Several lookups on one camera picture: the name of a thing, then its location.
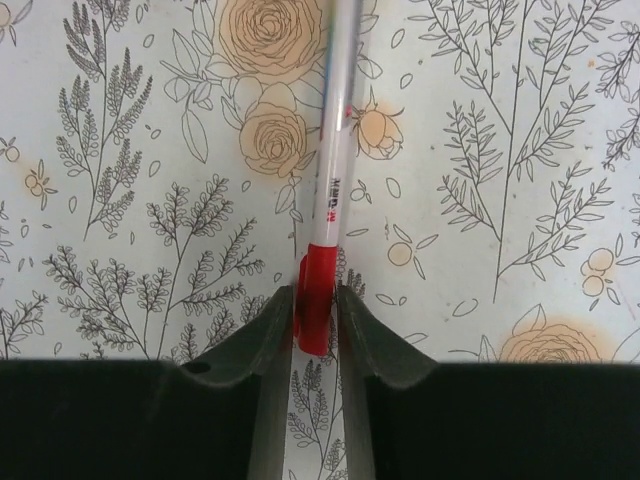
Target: small hole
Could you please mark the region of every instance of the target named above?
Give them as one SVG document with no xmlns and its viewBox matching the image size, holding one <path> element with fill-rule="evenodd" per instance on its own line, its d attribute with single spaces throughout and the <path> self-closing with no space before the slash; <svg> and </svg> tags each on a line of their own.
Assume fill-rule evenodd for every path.
<svg viewBox="0 0 640 480">
<path fill-rule="evenodd" d="M 206 373 L 211 370 L 211 366 L 205 362 L 192 362 L 183 365 L 190 373 Z"/>
</svg>

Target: branch illustration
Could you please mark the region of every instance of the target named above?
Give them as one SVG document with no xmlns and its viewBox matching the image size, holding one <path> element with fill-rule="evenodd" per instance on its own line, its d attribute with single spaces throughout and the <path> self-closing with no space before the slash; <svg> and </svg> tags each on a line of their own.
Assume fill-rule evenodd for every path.
<svg viewBox="0 0 640 480">
<path fill-rule="evenodd" d="M 463 232 L 469 231 L 482 223 L 488 226 L 500 241 L 500 236 L 491 220 L 491 215 L 484 204 L 480 185 L 491 180 L 502 171 L 502 167 L 494 165 L 502 157 L 502 152 L 492 148 L 491 143 L 495 138 L 494 125 L 484 125 L 486 116 L 484 109 L 476 112 L 475 102 L 471 102 L 471 110 L 468 114 L 462 111 L 462 107 L 453 103 L 454 112 L 447 113 L 452 120 L 449 128 L 444 131 L 451 134 L 451 142 L 445 146 L 458 149 L 462 156 L 452 157 L 453 162 L 460 163 L 460 167 L 454 170 L 464 178 L 458 187 L 459 178 L 452 181 L 447 175 L 443 178 L 443 185 L 439 191 L 447 192 L 442 199 L 443 204 L 449 203 L 447 209 L 442 212 L 447 215 L 454 210 L 460 213 L 449 222 L 449 225 L 464 224 Z M 468 191 L 468 204 L 465 203 Z"/>
<path fill-rule="evenodd" d="M 255 219 L 242 223 L 228 241 L 218 242 L 218 254 L 210 250 L 202 252 L 194 271 L 186 277 L 190 293 L 179 300 L 175 298 L 177 286 L 184 278 L 183 260 L 188 247 L 198 238 L 211 242 L 230 221 L 233 202 L 225 198 L 227 184 L 226 178 L 215 174 L 198 199 L 190 202 L 189 189 L 173 183 L 163 206 L 147 205 L 149 225 L 163 238 L 164 246 L 175 251 L 176 263 L 171 270 L 161 266 L 153 275 L 136 278 L 133 271 L 112 258 L 107 268 L 100 268 L 98 260 L 92 260 L 85 276 L 68 246 L 58 247 L 58 254 L 44 261 L 49 267 L 48 275 L 67 292 L 66 298 L 58 298 L 62 311 L 81 319 L 77 331 L 84 339 L 100 341 L 120 352 L 137 348 L 149 359 L 163 358 L 170 313 L 180 305 L 187 316 L 199 317 L 206 312 L 212 317 L 211 325 L 205 329 L 205 350 L 236 328 L 228 305 L 242 298 L 246 291 L 241 282 L 221 285 L 221 280 L 234 272 L 251 276 L 262 271 L 264 262 L 253 257 L 255 246 L 242 249 L 257 223 Z M 129 304 L 136 297 L 135 304 L 143 315 L 128 313 Z M 254 313 L 258 304 L 254 300 L 249 311 L 243 312 L 243 321 L 249 321 L 247 315 Z M 150 328 L 159 330 L 157 350 L 149 345 Z M 180 362 L 188 361 L 198 352 L 197 326 L 187 323 L 184 328 L 182 342 L 171 350 L 169 357 Z"/>
<path fill-rule="evenodd" d="M 640 147 L 640 27 L 637 23 L 623 21 L 621 31 L 610 35 L 609 39 L 627 44 L 617 54 L 599 55 L 604 63 L 598 67 L 603 73 L 596 91 L 605 98 L 619 95 L 629 105 L 628 119 L 617 129 L 607 130 L 607 158 L 602 165 L 615 172 L 614 162 L 630 160 L 631 150 Z"/>
<path fill-rule="evenodd" d="M 9 230 L 3 225 L 9 221 L 5 209 L 5 201 L 0 201 L 0 265 L 11 264 L 7 249 L 13 242 L 6 237 Z M 0 287 L 4 278 L 0 278 Z M 31 292 L 33 300 L 15 300 L 15 308 L 0 306 L 0 360 L 8 360 L 11 356 L 22 353 L 18 343 L 26 340 L 29 335 L 44 335 L 43 319 L 44 306 L 49 303 L 46 295 L 35 290 Z"/>
<path fill-rule="evenodd" d="M 580 165 L 581 162 L 577 162 L 573 167 L 568 168 L 565 180 L 558 181 L 557 186 L 556 183 L 551 184 L 553 215 L 538 217 L 539 224 L 536 225 L 538 232 L 543 235 L 542 240 L 536 239 L 535 232 L 531 232 L 527 252 L 503 267 L 499 273 L 500 276 L 516 265 L 530 265 L 535 275 L 545 281 L 546 277 L 538 262 L 551 257 L 556 265 L 564 267 L 558 253 L 563 250 L 577 250 L 576 243 L 586 237 L 585 233 L 572 233 L 584 230 L 580 222 L 597 222 L 604 219 L 604 216 L 594 213 L 593 210 L 613 204 L 611 200 L 601 199 L 601 195 L 611 188 L 606 186 L 605 178 L 598 185 L 591 183 L 588 194 L 582 188 L 576 190 L 571 182 L 592 170 L 591 168 L 580 169 Z"/>
<path fill-rule="evenodd" d="M 500 276 L 509 268 L 523 264 L 523 260 L 531 253 L 527 252 L 523 259 L 511 264 L 507 264 L 503 258 L 503 247 L 509 240 L 505 238 L 505 231 L 509 221 L 507 212 L 511 211 L 510 202 L 515 198 L 513 189 L 523 176 L 535 183 L 536 163 L 545 167 L 559 167 L 559 160 L 553 157 L 556 151 L 574 148 L 571 137 L 576 127 L 585 122 L 583 114 L 594 105 L 588 102 L 589 84 L 582 84 L 577 88 L 572 82 L 571 64 L 584 54 L 591 43 L 598 42 L 598 32 L 606 30 L 613 23 L 606 18 L 604 12 L 618 2 L 619 0 L 571 0 L 568 3 L 559 0 L 428 0 L 425 2 L 428 5 L 427 14 L 409 17 L 410 21 L 428 24 L 427 33 L 419 38 L 438 42 L 437 51 L 432 56 L 455 56 L 454 75 L 459 76 L 472 91 L 481 92 L 477 97 L 472 97 L 468 104 L 470 108 L 454 101 L 453 112 L 447 114 L 450 123 L 445 131 L 451 135 L 447 146 L 456 150 L 459 155 L 451 158 L 457 165 L 453 167 L 452 174 L 443 176 L 438 190 L 444 194 L 442 203 L 446 204 L 446 209 L 443 214 L 456 213 L 450 220 L 450 225 L 459 224 L 463 232 L 477 225 L 485 225 L 498 241 L 494 301 Z M 640 29 L 636 27 L 634 30 L 629 22 L 626 27 L 629 32 L 625 38 L 633 43 L 633 35 L 640 33 Z M 513 76 L 501 75 L 504 72 L 496 70 L 494 57 L 503 46 L 503 41 L 513 32 L 518 35 L 518 53 L 511 69 Z M 528 64 L 526 47 L 537 59 L 533 64 Z M 497 86 L 503 81 L 513 85 L 513 90 L 509 90 L 513 92 L 510 110 L 503 107 L 504 103 L 499 103 L 496 98 L 496 93 L 500 91 Z M 558 98 L 558 86 L 563 84 L 567 84 L 568 94 L 564 98 Z M 638 97 L 640 93 L 633 101 L 639 101 Z M 525 104 L 529 105 L 532 98 L 535 98 L 536 108 L 533 113 L 526 108 L 525 113 Z M 482 104 L 490 105 L 486 114 Z M 633 116 L 638 111 L 640 108 L 634 108 L 630 113 Z M 629 131 L 625 131 L 624 138 L 621 139 L 627 145 L 630 141 L 629 133 L 635 131 L 637 123 L 640 123 L 635 122 L 637 117 L 633 118 L 625 123 L 625 128 Z M 524 141 L 520 134 L 517 138 L 515 134 L 516 125 L 523 123 L 526 125 Z M 493 146 L 505 144 L 509 145 L 505 152 L 499 152 Z M 500 188 L 503 201 L 498 211 L 489 211 L 483 197 L 484 188 L 493 192 Z M 570 226 L 565 227 L 563 224 L 562 230 L 570 229 Z M 559 236 L 560 234 L 551 239 L 551 244 Z"/>
<path fill-rule="evenodd" d="M 141 151 L 132 153 L 128 135 L 149 100 L 153 78 L 148 77 L 139 91 L 143 67 L 132 67 L 129 48 L 125 48 L 121 64 L 109 62 L 107 46 L 110 33 L 119 32 L 129 20 L 130 3 L 131 0 L 73 2 L 71 20 L 63 21 L 69 42 L 67 52 L 81 74 L 70 91 L 60 90 L 58 113 L 66 136 L 58 136 L 56 144 L 67 174 L 86 174 L 90 180 L 85 240 L 96 223 L 109 233 L 118 228 L 133 203 L 131 188 L 142 161 Z M 102 89 L 98 98 L 92 98 L 91 83 Z M 114 152 L 109 141 L 120 147 L 111 165 L 107 160 Z"/>
</svg>

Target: rose illustration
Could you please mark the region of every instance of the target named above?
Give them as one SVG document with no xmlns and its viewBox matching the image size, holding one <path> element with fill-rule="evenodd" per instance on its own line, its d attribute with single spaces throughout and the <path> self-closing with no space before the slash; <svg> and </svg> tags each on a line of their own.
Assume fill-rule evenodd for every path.
<svg viewBox="0 0 640 480">
<path fill-rule="evenodd" d="M 567 325 L 549 325 L 509 338 L 501 362 L 592 363 L 601 361 L 596 347 L 581 332 Z"/>
<path fill-rule="evenodd" d="M 402 148 L 404 137 L 394 117 L 402 114 L 402 110 L 393 115 L 380 111 L 378 103 L 370 90 L 369 103 L 364 110 L 354 111 L 355 130 L 358 134 L 358 153 L 374 160 L 391 160 Z"/>
<path fill-rule="evenodd" d="M 316 0 L 228 0 L 216 17 L 216 51 L 263 84 L 297 80 L 325 51 Z"/>
<path fill-rule="evenodd" d="M 246 108 L 237 104 L 236 109 L 238 113 L 246 112 L 240 149 L 252 170 L 282 178 L 294 169 L 307 167 L 313 152 L 307 152 L 307 126 L 296 113 L 295 97 L 289 87 L 282 83 L 271 85 L 255 103 Z"/>
</svg>

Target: leaf illustration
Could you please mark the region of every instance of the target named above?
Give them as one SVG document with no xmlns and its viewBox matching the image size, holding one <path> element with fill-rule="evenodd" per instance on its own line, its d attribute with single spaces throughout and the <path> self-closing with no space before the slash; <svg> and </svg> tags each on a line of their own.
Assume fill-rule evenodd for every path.
<svg viewBox="0 0 640 480">
<path fill-rule="evenodd" d="M 229 103 L 229 100 L 224 97 L 220 97 L 220 101 L 222 102 L 222 115 L 224 116 L 224 119 L 231 127 L 236 130 L 241 130 L 242 121 L 238 117 L 236 110 Z"/>
<path fill-rule="evenodd" d="M 289 184 L 283 186 L 280 189 L 280 193 L 278 193 L 278 200 L 276 201 L 276 214 L 289 210 L 293 205 L 295 199 L 296 190 Z"/>
<path fill-rule="evenodd" d="M 542 330 L 547 325 L 547 314 L 541 304 L 535 305 L 516 322 L 511 330 L 512 335 L 518 336 L 533 330 Z"/>
<path fill-rule="evenodd" d="M 387 177 L 386 184 L 389 195 L 391 195 L 393 198 L 400 198 L 402 196 L 402 189 L 400 188 L 400 184 L 395 178 Z"/>
<path fill-rule="evenodd" d="M 436 233 L 435 235 L 431 235 L 430 237 L 420 240 L 416 245 L 416 250 L 422 250 L 423 248 L 427 248 L 429 245 L 435 242 L 438 239 L 438 237 L 439 235 Z"/>
<path fill-rule="evenodd" d="M 144 37 L 144 40 L 142 41 L 142 46 L 144 48 L 151 48 L 155 39 L 156 39 L 156 36 L 153 33 L 150 33 L 149 35 Z"/>
<path fill-rule="evenodd" d="M 486 337 L 486 335 L 483 335 L 480 339 L 480 353 L 478 353 L 478 361 L 481 363 L 485 363 L 495 362 L 497 360 L 498 357 L 496 356 L 495 350 L 491 346 L 491 342 L 489 342 L 489 339 Z"/>
<path fill-rule="evenodd" d="M 609 297 L 609 300 L 611 300 L 613 303 L 615 303 L 616 305 L 620 305 L 620 299 L 618 298 L 618 294 L 613 288 L 607 287 L 607 296 Z"/>
<path fill-rule="evenodd" d="M 208 100 L 212 87 L 209 82 L 200 82 L 193 91 L 193 102 L 200 105 L 202 102 Z"/>
<path fill-rule="evenodd" d="M 357 230 L 352 230 L 347 233 L 347 237 L 359 237 L 360 235 L 364 235 L 369 231 L 368 228 L 359 228 Z"/>
<path fill-rule="evenodd" d="M 191 109 L 182 115 L 182 135 L 187 147 L 196 159 L 207 163 L 209 157 L 209 142 L 202 122 Z"/>
<path fill-rule="evenodd" d="M 404 233 L 404 230 L 402 230 L 395 223 L 393 224 L 393 231 L 396 232 L 396 235 L 398 235 L 398 237 L 400 237 L 400 239 L 402 239 L 402 241 L 407 242 L 407 243 L 413 243 L 413 241 L 411 240 L 411 237 L 409 235 L 407 235 L 406 233 Z"/>
<path fill-rule="evenodd" d="M 532 263 L 531 270 L 533 270 L 533 273 L 535 273 L 536 277 L 538 277 L 540 280 L 542 280 L 543 282 L 547 281 L 547 279 L 544 276 L 544 273 L 542 272 L 542 269 L 538 265 L 536 265 L 535 263 Z"/>
<path fill-rule="evenodd" d="M 190 91 L 191 86 L 189 82 L 182 77 L 172 78 L 164 85 L 164 93 L 176 103 L 184 100 Z"/>
<path fill-rule="evenodd" d="M 391 37 L 391 48 L 398 48 L 400 46 L 400 44 L 404 40 L 405 33 L 406 30 L 404 28 L 401 28 L 393 34 L 393 37 Z"/>
<path fill-rule="evenodd" d="M 418 275 L 420 275 L 420 278 L 422 278 L 423 280 L 426 280 L 427 277 L 425 277 L 424 275 L 422 264 L 420 263 L 420 260 L 418 260 L 418 257 L 416 257 L 415 255 L 413 257 L 413 265 L 416 267 L 416 272 L 418 272 Z"/>
<path fill-rule="evenodd" d="M 196 75 L 200 68 L 200 57 L 196 49 L 176 29 L 173 30 L 173 49 L 178 65 L 185 73 Z"/>
<path fill-rule="evenodd" d="M 424 333 L 412 333 L 404 337 L 404 341 L 410 343 L 411 345 L 415 345 L 416 343 L 420 343 L 423 340 L 429 338 L 429 335 Z"/>
<path fill-rule="evenodd" d="M 460 302 L 458 306 L 453 310 L 451 316 L 459 318 L 469 315 L 470 313 L 473 313 L 476 308 L 478 308 L 479 304 L 480 302 L 478 302 L 476 298 L 472 298 L 469 301 L 464 300 Z"/>
<path fill-rule="evenodd" d="M 156 173 L 158 173 L 158 171 L 160 170 L 160 160 L 154 160 L 153 162 L 151 162 L 151 164 L 149 165 L 149 178 L 152 178 L 155 176 Z"/>
<path fill-rule="evenodd" d="M 217 53 L 211 57 L 207 65 L 207 72 L 218 78 L 233 78 L 238 76 L 238 72 L 229 64 L 227 59 Z"/>
<path fill-rule="evenodd" d="M 322 108 L 322 87 L 306 81 L 306 75 L 289 85 L 296 101 L 312 108 Z"/>
<path fill-rule="evenodd" d="M 289 210 L 289 216 L 291 218 L 293 218 L 298 223 L 304 223 L 304 220 L 302 218 L 302 213 L 300 213 L 298 210 L 296 210 L 294 208 Z"/>
<path fill-rule="evenodd" d="M 364 35 L 365 33 L 369 33 L 373 30 L 373 27 L 378 23 L 378 15 L 374 14 L 365 14 L 362 15 L 360 19 L 360 35 Z"/>
<path fill-rule="evenodd" d="M 76 212 L 76 208 L 78 207 L 78 197 L 75 195 L 69 199 L 69 212 L 72 214 Z"/>
<path fill-rule="evenodd" d="M 196 2 L 192 10 L 193 27 L 196 32 L 206 35 L 209 43 L 213 41 L 215 35 L 217 3 L 217 0 Z"/>
<path fill-rule="evenodd" d="M 624 239 L 622 238 L 622 234 L 618 234 L 618 238 L 616 238 L 616 258 L 619 258 L 622 255 L 622 249 L 624 248 Z"/>
<path fill-rule="evenodd" d="M 628 257 L 628 258 L 624 258 L 622 260 L 619 260 L 616 262 L 616 265 L 620 265 L 623 267 L 626 267 L 627 265 L 634 265 L 636 263 L 640 262 L 640 257 L 636 256 L 636 257 Z"/>
<path fill-rule="evenodd" d="M 32 8 L 33 8 L 33 0 L 29 0 L 27 4 L 24 7 L 22 7 L 22 10 L 20 10 L 18 14 L 13 18 L 13 21 L 11 22 L 11 24 L 17 25 L 22 20 L 24 20 L 27 17 L 27 15 L 31 13 Z"/>
<path fill-rule="evenodd" d="M 400 78 L 400 90 L 404 90 L 413 82 L 413 74 L 405 73 L 402 78 Z"/>
<path fill-rule="evenodd" d="M 382 67 L 362 54 L 358 55 L 356 65 L 358 66 L 358 70 L 360 70 L 365 77 L 371 80 L 375 80 L 382 75 Z"/>
<path fill-rule="evenodd" d="M 385 295 L 384 293 L 376 293 L 376 298 L 384 303 L 385 305 L 393 306 L 396 302 L 389 295 Z"/>
<path fill-rule="evenodd" d="M 191 38 L 193 39 L 193 44 L 195 45 L 196 50 L 198 50 L 200 54 L 205 57 L 213 55 L 213 45 L 211 44 L 211 40 L 209 40 L 204 33 L 194 30 L 191 32 Z"/>
<path fill-rule="evenodd" d="M 613 362 L 634 363 L 640 357 L 640 328 L 624 339 L 613 354 Z"/>
</svg>

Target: fern illustration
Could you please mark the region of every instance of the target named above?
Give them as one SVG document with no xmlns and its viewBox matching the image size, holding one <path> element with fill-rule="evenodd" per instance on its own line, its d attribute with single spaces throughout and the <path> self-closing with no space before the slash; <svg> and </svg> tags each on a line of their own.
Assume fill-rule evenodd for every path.
<svg viewBox="0 0 640 480">
<path fill-rule="evenodd" d="M 348 285 L 361 298 L 366 284 L 362 275 L 347 269 L 346 255 L 342 248 L 338 251 L 336 283 Z M 323 385 L 330 385 L 329 396 Z M 291 376 L 291 396 L 294 412 L 288 413 L 287 425 L 298 448 L 316 447 L 320 457 L 318 480 L 347 478 L 344 441 L 335 436 L 335 427 L 340 423 L 342 405 L 339 393 L 342 391 L 338 358 L 338 330 L 335 319 L 330 323 L 329 352 L 319 361 L 309 360 L 304 373 L 294 370 Z"/>
<path fill-rule="evenodd" d="M 97 223 L 109 233 L 118 228 L 133 203 L 142 162 L 142 152 L 132 151 L 128 135 L 149 100 L 153 78 L 141 87 L 143 68 L 132 66 L 129 48 L 120 64 L 109 62 L 113 57 L 107 55 L 108 38 L 127 23 L 130 3 L 73 2 L 71 18 L 63 21 L 67 53 L 81 74 L 70 90 L 60 90 L 58 113 L 66 135 L 58 136 L 56 144 L 67 174 L 87 176 L 91 183 L 85 240 Z"/>
<path fill-rule="evenodd" d="M 91 353 L 80 354 L 80 358 L 82 360 L 107 360 L 108 359 L 108 357 L 105 355 L 104 348 L 102 348 L 102 345 L 100 344 L 100 342 L 97 342 L 94 340 L 93 342 L 91 342 L 91 345 L 93 346 Z"/>
<path fill-rule="evenodd" d="M 468 107 L 453 102 L 453 110 L 447 113 L 447 146 L 456 155 L 451 158 L 452 173 L 443 176 L 438 191 L 445 205 L 442 214 L 451 217 L 450 225 L 462 232 L 486 228 L 498 242 L 494 302 L 500 277 L 516 265 L 529 265 L 535 275 L 545 278 L 536 262 L 547 258 L 548 251 L 537 257 L 538 252 L 531 250 L 536 247 L 535 241 L 516 261 L 505 259 L 504 246 L 511 240 L 505 238 L 507 212 L 513 210 L 510 203 L 517 184 L 535 184 L 536 169 L 559 167 L 558 154 L 574 148 L 571 140 L 576 127 L 584 123 L 583 114 L 594 105 L 587 102 L 589 84 L 575 83 L 578 79 L 572 75 L 573 59 L 598 42 L 596 34 L 613 23 L 604 12 L 619 1 L 580 0 L 574 5 L 558 0 L 428 0 L 426 14 L 409 17 L 428 24 L 427 32 L 419 38 L 438 42 L 433 56 L 454 58 L 454 74 L 475 92 Z M 513 41 L 513 35 L 517 36 L 518 53 L 511 74 L 506 74 L 497 69 L 494 59 L 507 40 Z M 525 55 L 527 48 L 535 60 L 531 64 Z M 499 83 L 513 85 L 511 102 L 498 98 L 497 93 L 504 91 L 497 88 Z M 532 101 L 536 105 L 533 112 L 530 108 L 525 112 L 524 105 Z M 527 125 L 524 141 L 520 133 L 516 136 L 516 124 Z M 592 196 L 607 190 L 605 181 L 599 187 L 592 186 Z M 490 211 L 485 198 L 496 188 L 503 201 L 498 211 Z M 578 210 L 612 203 L 595 199 L 587 202 L 580 195 L 572 198 L 580 203 Z M 577 215 L 585 218 L 587 214 Z M 593 215 L 592 220 L 602 218 L 589 215 Z M 572 222 L 563 224 L 561 230 L 576 227 Z M 554 235 L 551 245 L 561 238 L 557 232 Z M 557 241 L 564 250 L 571 250 L 565 247 L 574 247 L 583 237 L 570 237 L 566 245 L 566 237 Z M 548 243 L 538 247 L 546 251 Z"/>
<path fill-rule="evenodd" d="M 4 200 L 0 201 L 0 266 L 10 265 L 11 259 L 7 249 L 13 246 L 8 240 L 9 230 L 3 225 L 9 221 Z M 4 284 L 4 278 L 0 277 L 0 291 Z M 35 290 L 31 292 L 32 299 L 15 300 L 15 307 L 5 308 L 0 306 L 0 360 L 8 360 L 12 356 L 20 355 L 18 344 L 29 335 L 44 335 L 43 319 L 44 307 L 49 303 L 46 295 L 41 295 Z"/>
<path fill-rule="evenodd" d="M 259 300 L 247 297 L 241 282 L 222 285 L 223 279 L 231 274 L 251 276 L 264 268 L 264 262 L 254 258 L 255 245 L 242 248 L 257 223 L 254 218 L 241 223 L 226 241 L 219 242 L 219 253 L 202 252 L 193 272 L 186 276 L 183 272 L 185 255 L 196 239 L 206 237 L 211 242 L 230 221 L 233 202 L 225 198 L 227 184 L 226 178 L 213 175 L 197 200 L 190 202 L 189 189 L 174 183 L 162 206 L 147 204 L 149 225 L 163 238 L 165 247 L 175 251 L 176 263 L 172 269 L 161 266 L 154 274 L 136 276 L 111 258 L 106 267 L 92 260 L 83 272 L 69 246 L 58 247 L 57 255 L 52 254 L 44 261 L 49 267 L 47 274 L 66 292 L 65 297 L 58 298 L 58 303 L 63 312 L 80 319 L 77 331 L 83 339 L 100 342 L 119 352 L 137 349 L 149 359 L 164 358 L 165 333 L 171 313 L 181 307 L 187 316 L 206 314 L 211 317 L 211 324 L 204 331 L 204 347 L 198 347 L 198 327 L 187 323 L 181 341 L 171 349 L 169 358 L 182 363 L 214 347 L 235 330 L 237 323 L 229 304 L 241 298 L 245 304 L 252 302 L 246 313 L 243 308 L 243 321 L 257 311 Z M 177 294 L 185 290 L 177 288 L 181 281 L 189 286 L 188 293 L 182 297 Z M 135 315 L 132 305 L 138 308 Z M 149 343 L 150 328 L 159 330 L 153 335 L 154 338 L 159 335 L 157 347 Z"/>
</svg>

